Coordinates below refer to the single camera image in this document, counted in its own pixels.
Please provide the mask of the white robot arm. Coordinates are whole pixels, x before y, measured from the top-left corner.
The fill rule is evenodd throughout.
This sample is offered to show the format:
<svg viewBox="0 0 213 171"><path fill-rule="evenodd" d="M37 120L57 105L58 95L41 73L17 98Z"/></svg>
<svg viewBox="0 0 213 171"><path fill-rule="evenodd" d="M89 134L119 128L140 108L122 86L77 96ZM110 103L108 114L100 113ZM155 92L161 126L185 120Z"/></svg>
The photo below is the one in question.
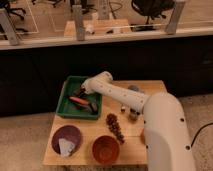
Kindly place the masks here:
<svg viewBox="0 0 213 171"><path fill-rule="evenodd" d="M86 78L81 89L99 93L144 114L148 171L196 171L184 110L168 92L152 95L112 84L108 71Z"/></svg>

